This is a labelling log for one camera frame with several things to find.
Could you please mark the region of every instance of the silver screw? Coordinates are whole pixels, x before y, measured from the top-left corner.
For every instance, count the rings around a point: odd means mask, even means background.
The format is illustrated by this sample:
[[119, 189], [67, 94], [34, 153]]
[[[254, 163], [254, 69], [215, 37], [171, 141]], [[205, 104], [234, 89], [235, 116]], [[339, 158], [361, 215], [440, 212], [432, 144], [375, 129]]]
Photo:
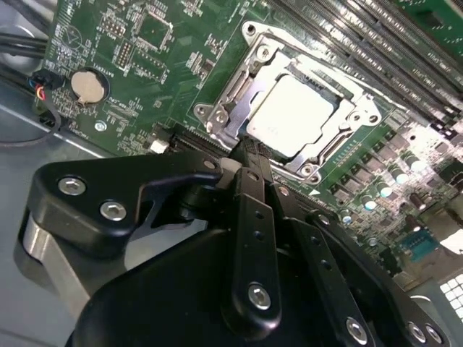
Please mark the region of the silver screw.
[[287, 196], [289, 195], [289, 190], [288, 190], [286, 187], [279, 186], [279, 187], [278, 187], [278, 190], [279, 190], [280, 193], [282, 193], [285, 197], [287, 197]]
[[428, 331], [429, 335], [431, 335], [431, 338], [436, 340], [437, 343], [443, 342], [442, 337], [439, 335], [437, 331], [434, 330], [433, 327], [431, 327], [430, 325], [426, 325], [426, 330]]
[[310, 176], [311, 173], [312, 173], [311, 165], [304, 165], [303, 167], [301, 167], [301, 174], [303, 176]]
[[318, 215], [318, 217], [320, 218], [323, 224], [329, 225], [330, 220], [328, 219], [328, 217], [326, 217], [325, 215]]
[[223, 124], [225, 123], [225, 121], [227, 120], [227, 116], [224, 112], [218, 112], [216, 113], [217, 117], [216, 117], [216, 121], [220, 124]]
[[419, 340], [419, 342], [421, 343], [426, 342], [425, 334], [423, 333], [423, 331], [421, 331], [421, 329], [414, 322], [408, 323], [408, 331], [410, 331], [412, 336], [416, 338], [417, 340]]
[[58, 188], [66, 195], [81, 195], [87, 189], [84, 182], [74, 177], [59, 180]]
[[100, 213], [104, 218], [112, 220], [113, 222], [119, 222], [127, 215], [125, 207], [115, 201], [108, 201], [102, 204]]
[[216, 168], [216, 164], [214, 164], [212, 161], [209, 161], [209, 160], [204, 160], [204, 166], [211, 170]]
[[377, 238], [375, 238], [375, 237], [370, 237], [370, 238], [368, 239], [368, 245], [369, 245], [370, 247], [374, 247], [374, 246], [376, 246], [377, 244], [378, 244], [378, 239], [377, 239]]
[[104, 131], [106, 131], [106, 129], [108, 129], [108, 126], [106, 125], [106, 123], [104, 121], [96, 121], [95, 122], [95, 130], [97, 132], [104, 132]]
[[368, 342], [367, 332], [364, 327], [360, 325], [352, 317], [348, 317], [346, 320], [346, 327], [349, 334], [356, 340], [360, 345], [366, 345]]
[[270, 59], [270, 51], [268, 50], [269, 47], [267, 45], [261, 45], [258, 47], [257, 51], [255, 52], [255, 56], [262, 61], [267, 61]]
[[247, 291], [247, 295], [249, 296], [249, 300], [252, 302], [252, 304], [258, 309], [265, 311], [266, 309], [270, 308], [270, 296], [262, 286], [259, 286], [258, 284], [252, 284]]

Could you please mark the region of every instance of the surface-mount component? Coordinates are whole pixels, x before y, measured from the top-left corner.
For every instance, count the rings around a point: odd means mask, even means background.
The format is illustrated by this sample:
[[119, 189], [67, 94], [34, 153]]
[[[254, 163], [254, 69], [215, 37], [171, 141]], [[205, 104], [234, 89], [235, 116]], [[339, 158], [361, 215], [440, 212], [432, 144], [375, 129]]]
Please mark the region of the surface-mount component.
[[374, 210], [378, 206], [370, 195], [364, 195], [361, 200], [363, 207], [368, 211]]
[[411, 193], [409, 200], [420, 211], [423, 211], [426, 208], [425, 202], [417, 193]]
[[419, 158], [416, 157], [414, 154], [410, 154], [405, 158], [405, 163], [408, 167], [414, 172], [423, 171], [426, 168], [426, 163]]
[[463, 195], [435, 205], [421, 215], [436, 240], [456, 254], [463, 254]]
[[381, 197], [389, 197], [392, 194], [392, 188], [386, 182], [376, 184], [376, 189]]
[[408, 182], [409, 176], [400, 168], [392, 168], [389, 173], [394, 178], [394, 181], [398, 184], [404, 184]]

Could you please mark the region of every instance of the electrolytic capacitor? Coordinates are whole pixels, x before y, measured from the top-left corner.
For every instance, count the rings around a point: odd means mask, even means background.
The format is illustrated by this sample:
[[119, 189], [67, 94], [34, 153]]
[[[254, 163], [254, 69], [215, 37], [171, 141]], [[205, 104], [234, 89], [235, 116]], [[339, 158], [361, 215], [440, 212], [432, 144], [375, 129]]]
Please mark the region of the electrolytic capacitor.
[[420, 211], [426, 208], [425, 202], [420, 198], [417, 193], [411, 193], [409, 196], [410, 202]]
[[375, 200], [373, 200], [373, 198], [370, 195], [365, 195], [364, 197], [362, 197], [362, 204], [363, 207], [368, 211], [374, 210], [377, 206]]
[[378, 190], [381, 197], [388, 197], [392, 194], [392, 188], [385, 182], [379, 182], [376, 184], [376, 189]]
[[398, 184], [404, 184], [408, 181], [408, 175], [405, 172], [403, 172], [400, 168], [393, 168], [389, 171], [389, 173], [392, 175], [392, 177]]
[[342, 223], [350, 224], [352, 223], [352, 215], [349, 210], [342, 210], [339, 212], [339, 217], [341, 218]]
[[421, 230], [420, 222], [412, 215], [405, 216], [405, 223], [407, 224], [407, 228], [415, 233]]
[[413, 172], [420, 172], [426, 168], [426, 163], [411, 154], [405, 158], [405, 163]]

